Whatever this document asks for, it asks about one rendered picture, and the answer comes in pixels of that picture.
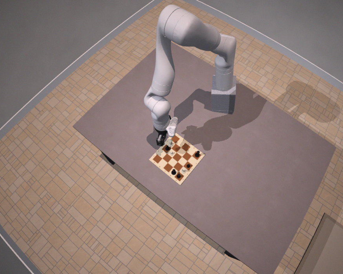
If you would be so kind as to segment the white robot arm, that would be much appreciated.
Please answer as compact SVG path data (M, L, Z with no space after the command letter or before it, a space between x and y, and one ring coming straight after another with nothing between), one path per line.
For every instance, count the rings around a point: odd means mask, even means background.
M174 137L178 118L170 119L171 105L164 98L169 95L175 77L171 41L217 54L214 61L216 88L228 91L233 83L236 38L219 33L212 25L203 23L194 14L173 4L166 6L160 13L154 76L144 97L144 104L151 111L154 127L158 131L166 130L170 137Z

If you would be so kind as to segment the brown and cream chessboard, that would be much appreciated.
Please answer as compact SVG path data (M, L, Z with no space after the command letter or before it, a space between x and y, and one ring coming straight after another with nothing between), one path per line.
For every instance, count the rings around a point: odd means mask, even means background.
M173 140L173 146L169 146L170 139ZM165 150L166 146L169 147L168 151ZM173 152L173 155L170 155L171 151ZM200 151L199 157L195 157L195 153L197 153L197 151L199 151L197 148L175 133L175 136L169 137L165 141L165 144L161 146L149 160L175 182L181 185L205 156L205 154ZM190 164L190 168L187 168L188 164ZM186 168L186 173L181 172L184 167ZM172 175L173 169L176 171L175 175ZM177 174L179 173L180 178L177 178Z

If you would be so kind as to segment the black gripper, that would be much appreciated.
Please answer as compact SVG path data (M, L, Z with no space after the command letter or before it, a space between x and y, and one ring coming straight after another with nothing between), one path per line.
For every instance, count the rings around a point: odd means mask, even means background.
M164 139L166 138L167 131L158 131L157 129L155 130L158 132L158 138L156 138L157 145L163 146L165 144Z

